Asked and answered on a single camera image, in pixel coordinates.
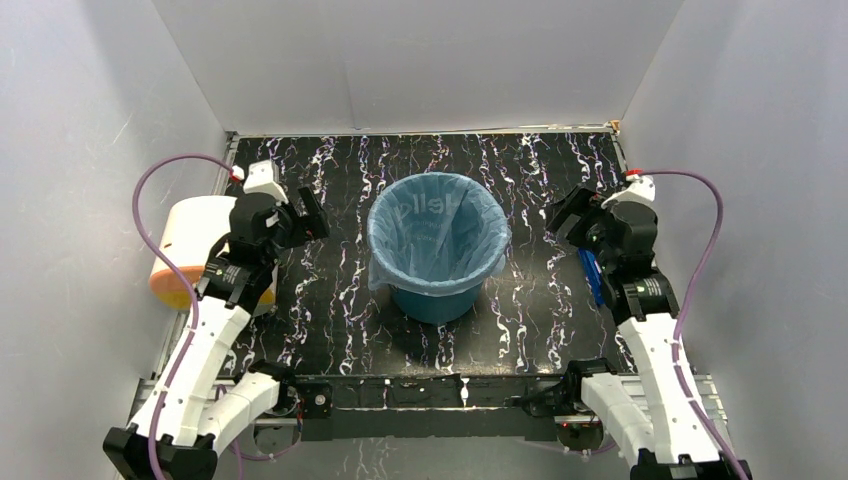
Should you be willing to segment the blue stapler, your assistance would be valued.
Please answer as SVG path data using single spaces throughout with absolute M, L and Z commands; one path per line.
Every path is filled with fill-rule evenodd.
M 602 307 L 605 305 L 605 300 L 601 291 L 601 270 L 596 257 L 591 251 L 583 248 L 579 248 L 577 253 L 586 274 L 595 305 Z

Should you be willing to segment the cream orange round container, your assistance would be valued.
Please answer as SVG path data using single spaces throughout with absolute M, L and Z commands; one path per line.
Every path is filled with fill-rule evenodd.
M 199 196 L 170 210 L 149 278 L 151 291 L 166 306 L 191 313 L 208 298 L 256 316 L 275 305 L 278 261 L 244 265 L 227 258 L 229 214 L 236 199 Z

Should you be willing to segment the light blue plastic bag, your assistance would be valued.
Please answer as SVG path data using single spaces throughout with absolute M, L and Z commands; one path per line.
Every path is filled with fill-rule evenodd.
M 511 228 L 493 194 L 456 173 L 405 177 L 369 210 L 368 288 L 428 297 L 464 292 L 501 273 Z

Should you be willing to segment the teal plastic trash bin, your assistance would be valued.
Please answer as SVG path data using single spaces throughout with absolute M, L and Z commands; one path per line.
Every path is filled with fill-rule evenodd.
M 472 309 L 483 284 L 442 297 L 426 296 L 391 287 L 391 299 L 409 318 L 425 324 L 443 325 Z

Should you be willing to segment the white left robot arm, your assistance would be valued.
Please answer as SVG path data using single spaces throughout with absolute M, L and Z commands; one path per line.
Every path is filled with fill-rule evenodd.
M 125 427 L 113 427 L 103 451 L 125 479 L 211 479 L 221 453 L 260 415 L 286 416 L 299 391 L 292 370 L 258 361 L 220 399 L 208 399 L 218 372 L 282 254 L 329 235 L 313 191 L 298 193 L 306 212 L 268 193 L 235 198 L 229 230 L 210 246 L 190 292 L 191 319 L 161 377 Z

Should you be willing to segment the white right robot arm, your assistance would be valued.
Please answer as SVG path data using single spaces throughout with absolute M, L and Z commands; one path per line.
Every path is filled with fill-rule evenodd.
M 645 402 L 626 390 L 605 359 L 568 364 L 562 399 L 598 418 L 623 454 L 632 479 L 749 479 L 746 461 L 709 418 L 692 374 L 673 288 L 655 263 L 658 218 L 652 195 L 627 189 L 605 198 L 574 188 L 547 211 L 547 230 L 576 219 L 567 241 L 584 251 L 593 290 L 635 362 Z

